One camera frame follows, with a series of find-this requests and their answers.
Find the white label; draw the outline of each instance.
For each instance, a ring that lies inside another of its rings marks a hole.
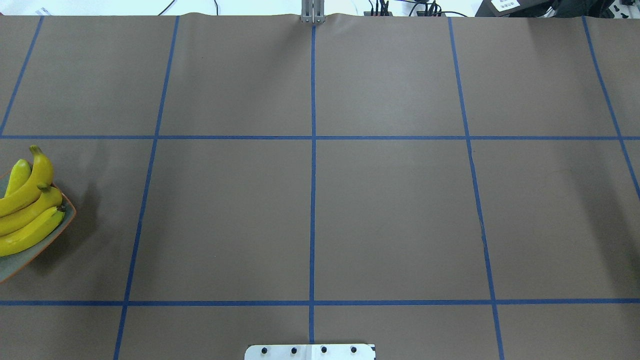
[[[520,6],[518,0],[491,0],[491,4],[493,4],[496,10],[498,10],[499,12],[503,12]]]

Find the blue tape line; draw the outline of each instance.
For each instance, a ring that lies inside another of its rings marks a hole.
[[[38,21],[38,26],[36,27],[36,31],[33,34],[33,38],[31,39],[31,45],[29,45],[27,56],[24,57],[24,62],[22,63],[22,68],[20,69],[20,74],[18,75],[18,79],[15,81],[13,92],[11,93],[11,97],[9,98],[9,104],[7,105],[6,111],[4,112],[2,124],[0,124],[0,135],[2,135],[2,133],[4,132],[4,127],[6,126],[6,122],[9,120],[9,113],[11,112],[11,108],[13,107],[15,96],[18,94],[18,88],[20,88],[20,83],[22,82],[22,77],[24,76],[24,72],[25,70],[27,70],[27,64],[29,63],[29,59],[31,58],[31,53],[33,52],[33,48],[34,46],[36,46],[36,40],[38,39],[38,34],[40,34],[40,28],[42,28],[43,21],[44,21],[44,16],[41,16],[40,21]]]
[[[156,159],[156,149],[158,143],[158,136],[160,134],[160,125],[162,123],[162,114],[164,110],[164,100],[166,98],[166,89],[169,85],[169,76],[171,74],[171,64],[173,60],[173,50],[175,49],[175,39],[178,34],[178,25],[180,24],[180,17],[175,17],[175,24],[173,25],[173,36],[171,40],[171,47],[169,48],[169,59],[167,60],[166,72],[164,74],[164,85],[162,90],[162,96],[160,98],[160,105],[158,108],[158,118],[156,121],[156,134],[154,136],[154,143],[151,146],[151,155],[149,157],[149,164],[147,167],[147,178],[145,180],[145,189],[142,194],[142,202],[140,205],[140,215],[138,216],[138,226],[136,228],[136,238],[133,243],[133,251],[131,252],[131,262],[129,263],[129,275],[127,276],[127,286],[124,293],[124,303],[122,304],[122,313],[120,314],[120,325],[118,326],[118,337],[116,338],[116,346],[113,352],[113,360],[118,360],[120,356],[120,345],[122,344],[122,335],[124,333],[125,321],[127,319],[127,308],[129,306],[129,295],[131,294],[131,283],[133,282],[133,273],[136,268],[136,258],[138,257],[138,246],[140,244],[140,234],[142,233],[142,223],[145,217],[145,210],[147,208],[147,197],[149,194],[149,185],[151,183],[151,175],[154,169],[154,161]]]
[[[152,140],[153,135],[2,135],[2,139],[44,140]]]
[[[393,135],[363,135],[363,136],[343,136],[343,135],[321,135],[316,137],[318,140],[464,140],[464,136],[393,136]]]
[[[309,300],[130,300],[134,307],[251,307],[309,306]],[[476,306],[552,304],[640,304],[640,298],[489,299],[476,300],[315,300],[315,306]],[[123,306],[124,301],[103,300],[0,300],[0,306]]]
[[[640,304],[640,299],[505,299],[496,300],[498,305],[545,305],[545,304]]]
[[[311,140],[311,136],[277,135],[160,135],[160,140]]]
[[[456,71],[456,82],[458,84],[458,97],[460,98],[460,109],[462,113],[462,123],[465,127],[465,136],[467,138],[467,153],[469,156],[469,166],[471,167],[471,180],[474,184],[474,195],[476,197],[476,210],[478,213],[478,220],[480,221],[480,231],[482,235],[482,243],[484,247],[484,266],[486,268],[486,277],[489,284],[489,294],[492,301],[493,311],[493,324],[495,326],[495,339],[498,343],[498,355],[500,360],[504,360],[504,347],[502,346],[502,333],[500,331],[500,318],[498,316],[498,306],[495,303],[495,289],[493,287],[493,274],[491,270],[491,261],[489,258],[489,246],[486,241],[486,231],[484,229],[484,216],[482,213],[482,204],[480,202],[480,192],[478,190],[476,165],[474,164],[473,150],[471,148],[471,137],[469,134],[469,124],[467,122],[467,110],[465,107],[465,98],[462,92],[462,80],[460,78],[460,66],[458,64],[458,54],[456,52],[456,41],[453,33],[453,24],[451,18],[448,18],[449,22],[449,37],[451,38],[451,51],[453,54],[453,64]]]
[[[122,301],[99,300],[0,300],[0,306],[122,306]]]
[[[308,306],[307,300],[247,300],[247,301],[129,301],[129,306]]]
[[[474,135],[469,136],[471,140],[589,140],[604,141],[617,140],[617,136],[495,136],[495,135]]]
[[[316,300],[316,306],[491,305],[491,300]]]
[[[0,139],[44,140],[153,140],[155,135],[0,135]],[[466,140],[463,135],[159,135],[159,140]],[[618,141],[618,136],[513,136],[471,135],[471,140],[584,140]],[[640,136],[622,136],[623,140],[640,140]]]
[[[309,221],[309,343],[315,342],[316,299],[316,26],[311,27],[311,209]]]
[[[596,58],[596,52],[593,49],[593,43],[591,41],[591,34],[589,33],[589,26],[587,25],[587,18],[582,16],[582,25],[584,26],[584,34],[587,36],[587,43],[589,44],[589,51],[591,52],[591,59],[593,60],[593,66],[596,70],[596,75],[598,76],[598,80],[600,82],[600,87],[602,88],[602,93],[604,94],[604,99],[607,101],[607,107],[609,108],[609,114],[611,115],[611,120],[613,121],[613,126],[616,128],[616,133],[618,134],[618,140],[620,141],[620,147],[622,148],[622,153],[625,156],[625,161],[627,162],[627,168],[629,169],[629,174],[631,175],[631,180],[636,188],[636,195],[640,199],[640,186],[638,185],[638,180],[636,177],[636,172],[634,171],[634,167],[631,164],[631,159],[629,158],[629,153],[627,152],[627,146],[625,145],[625,141],[622,137],[622,132],[620,131],[620,125],[618,124],[618,119],[616,119],[616,113],[613,111],[613,105],[611,105],[611,99],[609,98],[609,92],[607,91],[607,87],[604,84],[604,79],[602,78],[602,73],[600,73],[600,66],[598,66],[598,59]]]

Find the yellow banana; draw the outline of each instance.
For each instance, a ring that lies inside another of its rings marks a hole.
[[[42,214],[46,209],[62,204],[62,194],[60,190],[44,183],[38,184],[38,189],[40,189],[42,193],[36,202],[13,214],[0,218],[0,236],[19,230],[33,221],[33,219]]]
[[[29,179],[31,175],[31,165],[25,159],[18,160],[17,163],[11,169],[11,175],[9,175],[9,183],[4,191],[4,196],[11,195],[18,190]]]
[[[24,185],[7,197],[0,199],[0,217],[12,214],[36,201],[40,196],[38,184],[51,184],[53,181],[53,165],[39,147],[32,145],[29,150],[33,154],[33,170]]]
[[[65,213],[53,206],[22,229],[0,236],[0,256],[16,254],[36,245],[51,234],[64,218]]]

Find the cable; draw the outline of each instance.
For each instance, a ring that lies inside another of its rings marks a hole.
[[[167,9],[169,9],[169,8],[171,7],[171,5],[173,5],[173,3],[174,3],[174,2],[175,2],[175,0],[172,0],[172,1],[171,1],[171,3],[170,3],[169,5],[167,5],[167,6],[166,6],[166,8],[164,8],[164,10],[163,10],[163,11],[161,11],[161,12],[158,14],[158,16],[160,16],[160,15],[164,14],[164,12],[165,12]]]
[[[416,6],[418,6],[418,5],[420,5],[420,4],[422,4],[422,3],[415,3],[415,5],[413,6],[413,8],[411,8],[411,11],[409,12],[409,16],[411,16],[411,14],[413,14],[413,11],[415,10],[415,7],[416,7]]]
[[[353,0],[351,0],[351,4],[353,5],[353,8],[356,10],[356,15],[358,15],[360,12],[358,11],[358,7],[356,6],[356,3],[354,3]]]
[[[441,13],[457,13],[458,15],[462,15],[464,17],[468,17],[465,14],[459,13],[459,12],[436,12],[436,13],[431,14],[431,16],[437,16],[437,15],[440,15]]]
[[[416,6],[422,4],[424,5],[424,16],[430,17],[430,16],[440,16],[443,13],[457,13],[458,15],[468,17],[465,14],[459,13],[459,12],[443,12],[442,7],[439,4],[436,4],[435,1],[431,3],[428,3],[427,1],[411,1],[411,0],[395,0],[395,1],[402,1],[403,3],[413,4],[413,8],[411,8],[411,11],[409,12],[409,16],[413,14],[413,11],[415,10]]]

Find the table surface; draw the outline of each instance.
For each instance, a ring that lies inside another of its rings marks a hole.
[[[637,359],[639,30],[1,17],[0,168],[38,144],[78,216],[0,358]]]

